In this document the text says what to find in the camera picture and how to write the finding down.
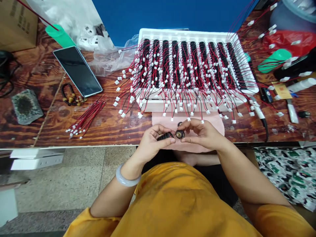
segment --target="wood grain surface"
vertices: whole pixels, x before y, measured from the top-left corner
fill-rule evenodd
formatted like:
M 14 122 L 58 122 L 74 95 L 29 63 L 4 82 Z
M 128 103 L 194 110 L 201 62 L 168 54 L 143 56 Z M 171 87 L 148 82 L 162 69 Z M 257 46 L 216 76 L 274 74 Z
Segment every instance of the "wood grain surface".
M 258 12 L 252 12 L 247 19 L 258 17 Z M 267 29 L 267 19 L 263 18 L 251 31 L 247 39 L 241 40 L 245 52 L 252 52 L 260 48 L 261 42 L 251 43 L 249 39 L 257 37 L 258 32 Z M 144 113 L 141 119 L 137 118 L 137 106 L 121 118 L 118 108 L 113 106 L 117 92 L 114 81 L 121 76 L 117 71 L 107 77 L 98 77 L 104 93 L 108 97 L 108 104 L 94 119 L 89 131 L 83 139 L 79 136 L 69 139 L 68 129 L 76 119 L 82 115 L 88 105 L 98 99 L 99 95 L 88 98 L 82 107 L 69 107 L 62 101 L 59 86 L 70 82 L 63 69 L 55 60 L 52 51 L 59 46 L 50 39 L 40 25 L 38 47 L 16 53 L 19 61 L 24 65 L 16 73 L 16 80 L 21 85 L 27 85 L 35 91 L 39 103 L 44 111 L 44 117 L 36 120 L 29 126 L 21 126 L 16 122 L 15 114 L 9 98 L 0 99 L 0 109 L 5 111 L 0 122 L 1 148 L 9 147 L 49 147 L 49 146 L 90 146 L 90 145 L 137 145 L 143 132 L 151 126 L 151 113 Z M 92 52 L 83 52 L 88 62 L 93 60 Z M 253 63 L 259 64 L 267 57 L 264 50 L 252 55 Z M 259 81 L 269 82 L 275 80 L 272 73 L 262 74 L 256 71 Z M 300 119 L 299 124 L 290 122 L 287 105 L 284 100 L 273 103 L 274 107 L 283 112 L 283 117 L 278 117 L 270 108 L 262 105 L 269 126 L 269 141 L 313 141 L 315 138 L 316 120 L 316 87 L 298 92 L 299 98 L 293 99 L 297 111 L 309 111 L 312 119 Z M 239 106 L 238 111 L 243 117 L 236 117 L 237 124 L 232 125 L 231 119 L 223 120 L 225 136 L 232 142 L 262 142 L 265 140 L 265 129 L 257 117 L 250 117 L 245 106 Z

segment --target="person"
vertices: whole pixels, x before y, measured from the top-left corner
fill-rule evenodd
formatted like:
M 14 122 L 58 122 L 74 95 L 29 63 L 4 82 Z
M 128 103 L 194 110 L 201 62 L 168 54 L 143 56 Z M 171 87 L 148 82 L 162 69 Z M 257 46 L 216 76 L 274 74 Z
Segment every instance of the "person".
M 315 236 L 281 192 L 211 123 L 191 119 L 178 129 L 197 134 L 185 136 L 182 143 L 217 150 L 225 178 L 253 225 L 231 208 L 232 200 L 223 201 L 215 191 L 211 182 L 217 180 L 220 189 L 222 177 L 209 182 L 182 162 L 148 167 L 160 149 L 175 143 L 175 138 L 157 141 L 161 134 L 175 134 L 157 124 L 145 131 L 135 153 L 118 168 L 91 208 L 71 223 L 65 236 Z M 141 175 L 144 168 L 148 171 Z

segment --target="white bottle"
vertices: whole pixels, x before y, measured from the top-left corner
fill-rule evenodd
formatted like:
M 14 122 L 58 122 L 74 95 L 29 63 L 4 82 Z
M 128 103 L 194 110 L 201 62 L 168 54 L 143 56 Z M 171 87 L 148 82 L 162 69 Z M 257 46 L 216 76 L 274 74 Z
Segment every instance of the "white bottle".
M 305 79 L 303 81 L 300 81 L 298 83 L 295 83 L 295 84 L 287 87 L 287 89 L 290 91 L 290 93 L 296 93 L 298 91 L 307 89 L 313 85 L 316 85 L 316 80 L 315 80 L 315 78 L 310 77 L 308 79 Z

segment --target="yellow shirt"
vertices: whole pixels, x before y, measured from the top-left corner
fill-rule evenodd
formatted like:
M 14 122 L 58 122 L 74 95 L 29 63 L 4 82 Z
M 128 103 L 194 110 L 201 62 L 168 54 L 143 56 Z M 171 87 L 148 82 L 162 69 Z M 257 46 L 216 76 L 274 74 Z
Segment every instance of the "yellow shirt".
M 255 228 L 218 197 L 200 172 L 185 163 L 153 167 L 143 174 L 135 194 L 122 218 L 93 218 L 87 208 L 65 236 L 315 236 L 302 216 L 278 205 L 261 206 Z

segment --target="bracelet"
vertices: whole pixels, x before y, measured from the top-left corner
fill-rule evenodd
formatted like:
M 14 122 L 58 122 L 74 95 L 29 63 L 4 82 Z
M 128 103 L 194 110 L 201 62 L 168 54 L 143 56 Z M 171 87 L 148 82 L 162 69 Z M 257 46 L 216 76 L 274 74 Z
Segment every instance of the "bracelet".
M 128 180 L 126 178 L 123 177 L 123 175 L 121 174 L 121 168 L 123 166 L 123 164 L 121 164 L 118 169 L 116 170 L 116 179 L 124 186 L 126 187 L 133 187 L 135 185 L 137 185 L 139 183 L 139 181 L 141 180 L 142 175 L 140 175 L 137 179 L 135 180 Z

